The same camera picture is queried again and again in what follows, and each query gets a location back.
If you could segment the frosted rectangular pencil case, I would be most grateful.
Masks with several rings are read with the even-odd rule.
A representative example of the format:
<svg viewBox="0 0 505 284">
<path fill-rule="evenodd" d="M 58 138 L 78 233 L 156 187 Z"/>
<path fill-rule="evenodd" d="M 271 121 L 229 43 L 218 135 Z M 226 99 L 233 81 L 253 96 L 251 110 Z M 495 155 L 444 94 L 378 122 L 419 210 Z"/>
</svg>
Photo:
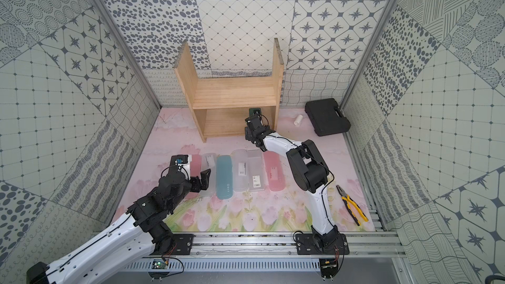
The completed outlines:
<svg viewBox="0 0 505 284">
<path fill-rule="evenodd" d="M 246 167 L 249 178 L 249 190 L 251 192 L 263 191 L 266 184 L 261 150 L 247 151 Z"/>
</svg>

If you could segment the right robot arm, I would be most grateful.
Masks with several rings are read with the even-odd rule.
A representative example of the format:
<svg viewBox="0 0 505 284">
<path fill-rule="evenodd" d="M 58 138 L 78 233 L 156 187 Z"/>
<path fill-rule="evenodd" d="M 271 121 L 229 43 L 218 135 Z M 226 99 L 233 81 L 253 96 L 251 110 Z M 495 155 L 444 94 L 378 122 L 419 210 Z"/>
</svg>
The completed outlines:
<svg viewBox="0 0 505 284">
<path fill-rule="evenodd" d="M 328 165 L 313 141 L 285 138 L 263 124 L 265 119 L 261 114 L 246 118 L 245 139 L 263 152 L 273 152 L 287 159 L 295 183 L 308 195 L 314 240 L 324 246 L 333 243 L 339 231 L 327 199 L 328 176 L 331 174 Z"/>
</svg>

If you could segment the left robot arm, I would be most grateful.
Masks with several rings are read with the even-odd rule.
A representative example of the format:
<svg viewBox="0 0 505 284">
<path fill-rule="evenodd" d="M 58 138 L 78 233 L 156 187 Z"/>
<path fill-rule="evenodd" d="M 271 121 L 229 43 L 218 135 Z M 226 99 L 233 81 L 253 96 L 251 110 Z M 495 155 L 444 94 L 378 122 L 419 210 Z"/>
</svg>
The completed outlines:
<svg viewBox="0 0 505 284">
<path fill-rule="evenodd" d="M 131 205 L 125 214 L 87 243 L 55 260 L 39 262 L 26 272 L 27 283 L 101 283 L 135 260 L 160 254 L 163 262 L 173 253 L 188 255 L 194 236 L 174 234 L 164 219 L 190 192 L 209 187 L 211 171 L 188 177 L 173 166 L 159 185 Z"/>
</svg>

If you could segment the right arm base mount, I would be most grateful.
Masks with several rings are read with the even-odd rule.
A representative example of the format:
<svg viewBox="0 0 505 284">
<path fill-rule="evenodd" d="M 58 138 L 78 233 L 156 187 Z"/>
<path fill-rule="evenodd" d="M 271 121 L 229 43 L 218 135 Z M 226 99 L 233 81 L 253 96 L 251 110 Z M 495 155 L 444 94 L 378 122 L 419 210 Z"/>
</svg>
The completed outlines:
<svg viewBox="0 0 505 284">
<path fill-rule="evenodd" d="M 350 253 L 346 235 L 342 234 L 337 226 L 333 226 L 326 234 L 320 234 L 314 228 L 311 234 L 295 231 L 293 240 L 297 246 L 298 255 L 348 255 Z"/>
</svg>

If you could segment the pink rounded pencil case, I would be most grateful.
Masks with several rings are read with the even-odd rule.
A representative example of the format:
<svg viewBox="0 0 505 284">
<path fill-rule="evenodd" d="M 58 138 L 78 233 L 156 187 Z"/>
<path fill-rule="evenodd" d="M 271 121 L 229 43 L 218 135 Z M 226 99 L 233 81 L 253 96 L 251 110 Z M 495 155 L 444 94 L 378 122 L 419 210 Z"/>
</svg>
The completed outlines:
<svg viewBox="0 0 505 284">
<path fill-rule="evenodd" d="M 201 155 L 192 155 L 191 156 L 191 162 L 190 162 L 190 176 L 193 177 L 200 177 L 200 172 L 201 172 Z M 186 196 L 186 199 L 194 199 L 199 196 L 198 193 L 193 193 L 189 192 Z"/>
</svg>

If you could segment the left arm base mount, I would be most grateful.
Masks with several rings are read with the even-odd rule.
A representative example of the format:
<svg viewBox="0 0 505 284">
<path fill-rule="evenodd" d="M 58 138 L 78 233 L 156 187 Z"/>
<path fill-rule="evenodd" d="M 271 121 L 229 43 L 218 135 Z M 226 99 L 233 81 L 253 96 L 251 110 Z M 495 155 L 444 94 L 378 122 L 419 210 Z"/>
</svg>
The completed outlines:
<svg viewBox="0 0 505 284">
<path fill-rule="evenodd" d="M 174 234 L 155 242 L 154 255 L 190 255 L 193 247 L 194 234 Z"/>
</svg>

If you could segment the teal pencil case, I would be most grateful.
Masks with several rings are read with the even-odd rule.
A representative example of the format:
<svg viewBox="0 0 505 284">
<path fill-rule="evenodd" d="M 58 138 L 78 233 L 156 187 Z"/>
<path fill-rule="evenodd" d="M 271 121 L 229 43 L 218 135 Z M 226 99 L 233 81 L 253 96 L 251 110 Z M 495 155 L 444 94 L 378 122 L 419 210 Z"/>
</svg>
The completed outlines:
<svg viewBox="0 0 505 284">
<path fill-rule="evenodd" d="M 233 195 L 233 170 L 230 155 L 220 155 L 216 160 L 216 195 L 220 200 Z"/>
</svg>

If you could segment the dark green pencil case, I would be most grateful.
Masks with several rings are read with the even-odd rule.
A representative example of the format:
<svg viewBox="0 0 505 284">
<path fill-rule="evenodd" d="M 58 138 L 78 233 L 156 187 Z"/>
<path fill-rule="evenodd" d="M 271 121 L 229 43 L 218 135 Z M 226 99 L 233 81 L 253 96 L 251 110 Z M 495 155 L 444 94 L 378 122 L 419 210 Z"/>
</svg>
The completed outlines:
<svg viewBox="0 0 505 284">
<path fill-rule="evenodd" d="M 259 107 L 249 108 L 249 117 L 252 118 L 254 116 L 262 118 L 261 108 L 259 108 Z"/>
</svg>

